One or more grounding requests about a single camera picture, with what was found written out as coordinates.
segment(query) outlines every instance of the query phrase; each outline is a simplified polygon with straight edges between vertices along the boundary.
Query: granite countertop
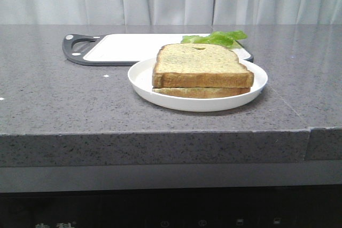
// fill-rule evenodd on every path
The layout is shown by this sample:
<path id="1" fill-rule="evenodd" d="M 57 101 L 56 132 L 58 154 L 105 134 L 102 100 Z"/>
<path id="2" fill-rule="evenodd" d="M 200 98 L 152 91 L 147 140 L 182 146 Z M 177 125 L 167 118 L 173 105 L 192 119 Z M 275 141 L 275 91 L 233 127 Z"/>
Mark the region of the granite countertop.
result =
<path id="1" fill-rule="evenodd" d="M 247 105 L 191 113 L 138 96 L 129 67 L 66 60 L 65 35 L 242 29 L 269 80 Z M 342 26 L 0 26 L 0 167 L 342 160 Z"/>

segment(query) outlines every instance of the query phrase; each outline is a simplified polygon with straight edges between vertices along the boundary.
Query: bread slice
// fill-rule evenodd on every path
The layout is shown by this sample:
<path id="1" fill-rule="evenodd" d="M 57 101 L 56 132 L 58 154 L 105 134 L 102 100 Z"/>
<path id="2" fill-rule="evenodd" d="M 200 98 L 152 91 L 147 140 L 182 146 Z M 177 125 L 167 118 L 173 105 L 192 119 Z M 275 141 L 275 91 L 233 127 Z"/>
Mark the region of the bread slice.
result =
<path id="1" fill-rule="evenodd" d="M 152 74 L 154 88 L 250 88 L 253 82 L 234 52 L 211 44 L 163 46 Z"/>
<path id="2" fill-rule="evenodd" d="M 248 93 L 251 88 L 153 88 L 153 92 L 163 95 L 187 98 L 221 98 Z"/>

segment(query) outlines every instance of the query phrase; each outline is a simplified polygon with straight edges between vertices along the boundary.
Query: cutting board handle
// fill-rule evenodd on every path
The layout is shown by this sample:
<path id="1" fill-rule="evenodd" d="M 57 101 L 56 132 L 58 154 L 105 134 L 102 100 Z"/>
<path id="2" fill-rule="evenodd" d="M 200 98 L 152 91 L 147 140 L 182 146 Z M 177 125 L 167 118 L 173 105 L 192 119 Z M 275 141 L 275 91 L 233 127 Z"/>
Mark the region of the cutting board handle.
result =
<path id="1" fill-rule="evenodd" d="M 72 61 L 81 65 L 94 65 L 92 61 L 84 60 L 84 56 L 98 43 L 105 35 L 100 36 L 86 36 L 80 34 L 68 34 L 64 37 L 62 43 L 63 53 L 69 61 Z M 80 42 L 94 42 L 94 45 L 88 48 L 86 51 L 76 52 L 73 50 L 73 46 Z"/>

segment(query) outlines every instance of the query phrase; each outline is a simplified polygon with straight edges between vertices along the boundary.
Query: green lettuce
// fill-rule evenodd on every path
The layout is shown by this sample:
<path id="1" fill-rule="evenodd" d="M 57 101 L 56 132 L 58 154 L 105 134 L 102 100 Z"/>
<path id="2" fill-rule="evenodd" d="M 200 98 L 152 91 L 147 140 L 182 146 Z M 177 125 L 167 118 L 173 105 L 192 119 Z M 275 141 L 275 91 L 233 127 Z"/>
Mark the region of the green lettuce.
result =
<path id="1" fill-rule="evenodd" d="M 213 44 L 233 48 L 236 45 L 236 40 L 243 40 L 244 38 L 247 38 L 247 35 L 242 30 L 236 30 L 234 32 L 213 32 L 205 37 L 198 35 L 183 36 L 181 43 Z"/>

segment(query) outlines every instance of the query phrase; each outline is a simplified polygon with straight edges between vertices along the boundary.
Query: toast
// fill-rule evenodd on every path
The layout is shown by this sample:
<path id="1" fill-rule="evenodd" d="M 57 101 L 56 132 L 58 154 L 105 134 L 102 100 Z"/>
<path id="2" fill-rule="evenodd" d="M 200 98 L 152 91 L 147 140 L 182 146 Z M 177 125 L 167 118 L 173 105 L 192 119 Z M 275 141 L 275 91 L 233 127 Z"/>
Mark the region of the toast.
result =
<path id="1" fill-rule="evenodd" d="M 250 88 L 254 74 L 220 45 L 163 46 L 153 68 L 153 88 Z"/>
<path id="2" fill-rule="evenodd" d="M 248 93 L 251 88 L 153 88 L 153 92 L 163 95 L 187 98 L 221 98 Z"/>

